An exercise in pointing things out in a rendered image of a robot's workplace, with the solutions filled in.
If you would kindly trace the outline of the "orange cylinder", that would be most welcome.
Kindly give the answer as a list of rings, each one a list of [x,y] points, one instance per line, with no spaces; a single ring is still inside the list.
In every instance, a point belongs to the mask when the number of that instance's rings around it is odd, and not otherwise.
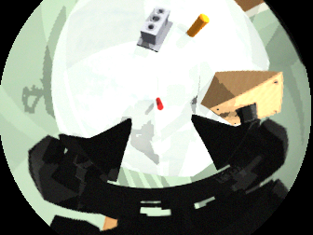
[[[210,20],[208,17],[209,16],[207,16],[207,14],[200,13],[197,20],[194,20],[194,24],[191,25],[190,29],[188,29],[188,32],[186,32],[188,36],[195,37],[198,32],[200,32],[200,29],[204,28],[204,25],[208,24]]]

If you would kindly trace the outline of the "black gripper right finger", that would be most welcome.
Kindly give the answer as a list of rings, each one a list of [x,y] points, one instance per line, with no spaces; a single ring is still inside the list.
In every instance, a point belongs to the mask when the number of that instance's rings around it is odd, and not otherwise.
[[[261,119],[256,118],[252,122],[248,120],[248,123],[234,127],[219,120],[194,114],[191,115],[191,122],[194,123],[194,128],[202,138],[202,143],[209,151],[214,167],[219,171],[228,166],[227,162],[233,157],[233,153],[236,153],[242,141],[245,141],[248,132],[252,132],[257,125],[260,125]]]

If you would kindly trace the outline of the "red peg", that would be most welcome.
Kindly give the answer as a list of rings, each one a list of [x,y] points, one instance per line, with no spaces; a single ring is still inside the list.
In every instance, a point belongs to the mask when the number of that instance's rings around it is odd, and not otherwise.
[[[162,110],[163,109],[163,103],[160,98],[156,98],[156,104],[157,104],[157,109]]]

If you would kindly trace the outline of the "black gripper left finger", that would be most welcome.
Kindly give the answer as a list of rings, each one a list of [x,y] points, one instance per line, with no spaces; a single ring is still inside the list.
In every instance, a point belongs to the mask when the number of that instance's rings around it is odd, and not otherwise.
[[[59,133],[58,139],[61,138],[67,151],[85,156],[100,172],[109,177],[108,181],[114,182],[118,180],[119,168],[122,166],[120,163],[122,163],[131,130],[131,118],[128,118],[91,138]]]

